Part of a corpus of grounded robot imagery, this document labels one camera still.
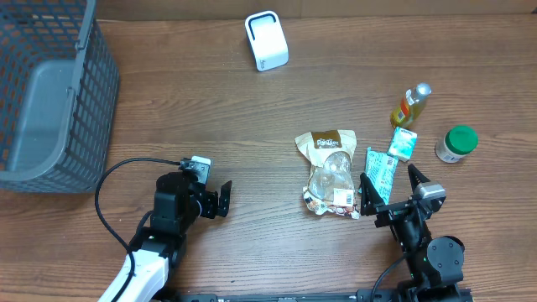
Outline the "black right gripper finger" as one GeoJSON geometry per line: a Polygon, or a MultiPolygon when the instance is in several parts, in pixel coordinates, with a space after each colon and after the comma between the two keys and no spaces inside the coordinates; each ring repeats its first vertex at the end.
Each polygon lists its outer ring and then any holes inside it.
{"type": "Polygon", "coordinates": [[[384,206],[384,200],[375,189],[373,182],[369,179],[366,173],[360,175],[361,189],[361,209],[362,216],[371,216],[377,213],[377,208],[384,206]]]}
{"type": "Polygon", "coordinates": [[[414,164],[408,166],[408,173],[412,191],[414,193],[425,193],[428,190],[430,180],[414,164]]]}

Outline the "teal tissue pack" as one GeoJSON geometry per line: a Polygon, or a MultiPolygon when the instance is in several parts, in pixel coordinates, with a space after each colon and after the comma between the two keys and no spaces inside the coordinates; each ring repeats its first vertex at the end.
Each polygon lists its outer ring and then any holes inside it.
{"type": "Polygon", "coordinates": [[[397,158],[386,153],[373,151],[370,147],[367,149],[364,172],[385,205],[389,204],[398,162],[397,158]]]}

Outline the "small Kleenex tissue pack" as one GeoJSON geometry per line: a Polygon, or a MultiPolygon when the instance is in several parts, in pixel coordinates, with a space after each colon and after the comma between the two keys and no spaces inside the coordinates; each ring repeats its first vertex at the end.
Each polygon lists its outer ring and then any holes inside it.
{"type": "Polygon", "coordinates": [[[396,127],[387,154],[400,161],[408,162],[414,152],[418,135],[410,130],[396,127]]]}

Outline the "brown snack packet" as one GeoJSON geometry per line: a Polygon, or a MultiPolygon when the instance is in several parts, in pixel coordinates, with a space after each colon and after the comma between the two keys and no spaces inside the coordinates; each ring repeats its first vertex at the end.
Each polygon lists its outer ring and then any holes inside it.
{"type": "Polygon", "coordinates": [[[352,159],[357,146],[352,130],[308,132],[295,138],[297,149],[310,162],[305,198],[320,206],[355,205],[352,159]]]}

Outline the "green lid jar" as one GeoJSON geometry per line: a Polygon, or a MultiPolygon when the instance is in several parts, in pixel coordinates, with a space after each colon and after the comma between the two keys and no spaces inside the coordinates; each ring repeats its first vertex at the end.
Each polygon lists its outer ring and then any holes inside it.
{"type": "Polygon", "coordinates": [[[457,125],[436,143],[435,153],[440,160],[453,164],[470,154],[477,145],[476,131],[467,125],[457,125]]]}

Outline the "clear bottle with silver cap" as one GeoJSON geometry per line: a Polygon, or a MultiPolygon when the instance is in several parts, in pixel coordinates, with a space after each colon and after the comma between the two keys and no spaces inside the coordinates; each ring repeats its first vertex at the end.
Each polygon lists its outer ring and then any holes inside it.
{"type": "Polygon", "coordinates": [[[392,127],[409,129],[424,111],[427,99],[431,93],[432,89],[430,85],[425,82],[421,82],[417,86],[408,89],[390,114],[392,127]]]}

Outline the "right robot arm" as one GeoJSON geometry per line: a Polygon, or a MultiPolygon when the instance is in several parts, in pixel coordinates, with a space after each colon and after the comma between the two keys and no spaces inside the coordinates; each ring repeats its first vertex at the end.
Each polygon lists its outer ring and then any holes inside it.
{"type": "Polygon", "coordinates": [[[433,238],[426,221],[440,210],[446,190],[424,176],[414,165],[408,166],[412,195],[408,200],[385,204],[366,174],[360,175],[363,216],[375,216],[375,227],[389,227],[403,255],[376,280],[371,289],[359,289],[358,301],[465,302],[472,301],[469,289],[460,289],[463,280],[465,246],[453,236],[433,238]],[[410,279],[395,289],[379,288],[385,276],[400,263],[408,265],[410,279]]]}

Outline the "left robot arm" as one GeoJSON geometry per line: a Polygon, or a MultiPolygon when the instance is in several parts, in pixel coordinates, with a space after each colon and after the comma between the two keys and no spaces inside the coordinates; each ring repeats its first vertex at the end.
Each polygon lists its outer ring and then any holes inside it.
{"type": "Polygon", "coordinates": [[[158,296],[185,254],[189,227],[199,217],[227,216],[231,191],[231,181],[220,192],[207,191],[192,171],[160,176],[154,209],[142,219],[150,223],[138,225],[123,267],[99,300],[150,301],[158,296]]]}

